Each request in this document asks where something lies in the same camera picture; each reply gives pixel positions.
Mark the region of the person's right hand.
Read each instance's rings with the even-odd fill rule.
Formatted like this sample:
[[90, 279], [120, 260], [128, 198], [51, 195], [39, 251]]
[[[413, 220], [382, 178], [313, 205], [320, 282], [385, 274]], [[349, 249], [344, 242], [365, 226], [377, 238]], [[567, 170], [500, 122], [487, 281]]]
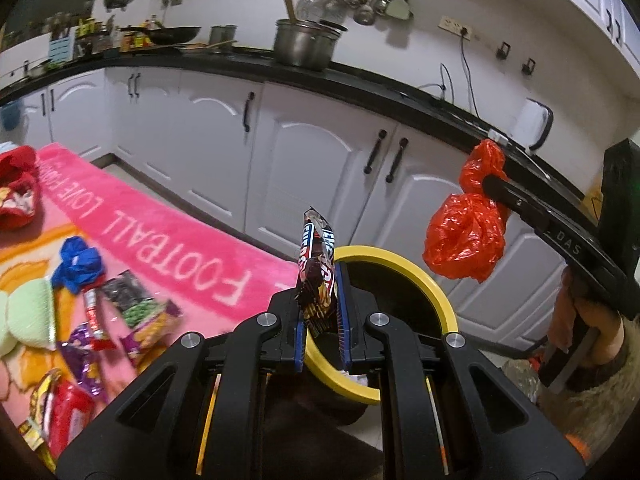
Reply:
[[574, 342], [578, 320], [588, 326], [587, 330], [597, 334], [582, 360], [582, 366], [595, 367], [612, 362], [622, 350], [625, 340], [622, 318], [608, 307], [582, 296], [577, 291], [572, 270], [567, 266], [562, 273], [547, 332], [550, 344], [567, 353]]

